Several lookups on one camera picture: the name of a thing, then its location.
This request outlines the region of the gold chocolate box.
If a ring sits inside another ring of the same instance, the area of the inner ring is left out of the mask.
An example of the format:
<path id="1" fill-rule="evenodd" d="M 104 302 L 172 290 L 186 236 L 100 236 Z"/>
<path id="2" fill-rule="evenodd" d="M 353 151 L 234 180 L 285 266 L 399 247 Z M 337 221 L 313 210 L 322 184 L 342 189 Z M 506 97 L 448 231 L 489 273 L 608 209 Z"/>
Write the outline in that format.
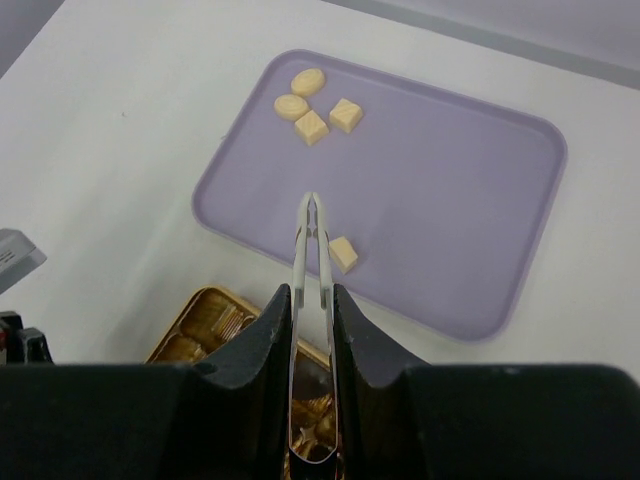
<path id="1" fill-rule="evenodd" d="M 147 358 L 149 363 L 202 360 L 233 340 L 261 310 L 221 286 L 202 287 L 191 296 Z M 294 452 L 317 460 L 329 451 L 335 412 L 328 392 L 329 357 L 310 343 L 297 343 L 296 368 L 303 374 L 304 398 L 294 402 Z"/>

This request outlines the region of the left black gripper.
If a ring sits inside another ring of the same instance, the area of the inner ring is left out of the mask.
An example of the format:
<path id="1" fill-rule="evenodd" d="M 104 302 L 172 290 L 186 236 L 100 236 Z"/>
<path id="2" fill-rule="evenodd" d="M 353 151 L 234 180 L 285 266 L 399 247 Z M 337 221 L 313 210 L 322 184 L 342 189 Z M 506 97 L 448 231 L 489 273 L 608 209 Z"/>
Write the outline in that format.
<path id="1" fill-rule="evenodd" d="M 53 363 L 43 332 L 25 327 L 22 317 L 14 311 L 1 313 L 1 365 Z"/>

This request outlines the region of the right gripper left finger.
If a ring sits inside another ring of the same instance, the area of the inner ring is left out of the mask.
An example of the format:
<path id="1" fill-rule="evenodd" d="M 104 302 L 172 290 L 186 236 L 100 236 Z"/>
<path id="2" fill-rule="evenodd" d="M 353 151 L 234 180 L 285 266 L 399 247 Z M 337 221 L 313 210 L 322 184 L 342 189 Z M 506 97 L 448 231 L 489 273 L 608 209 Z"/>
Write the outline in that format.
<path id="1" fill-rule="evenodd" d="M 282 478 L 291 343 L 291 289 L 282 284 L 249 327 L 182 382 L 170 478 Z"/>

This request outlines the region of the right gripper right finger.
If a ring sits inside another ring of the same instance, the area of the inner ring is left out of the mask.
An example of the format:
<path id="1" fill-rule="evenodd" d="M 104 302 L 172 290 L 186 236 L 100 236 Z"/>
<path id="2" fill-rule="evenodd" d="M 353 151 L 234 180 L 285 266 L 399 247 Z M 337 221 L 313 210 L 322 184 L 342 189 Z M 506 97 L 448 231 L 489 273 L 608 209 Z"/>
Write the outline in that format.
<path id="1" fill-rule="evenodd" d="M 377 327 L 340 284 L 333 311 L 345 477 L 438 479 L 431 366 Z"/>

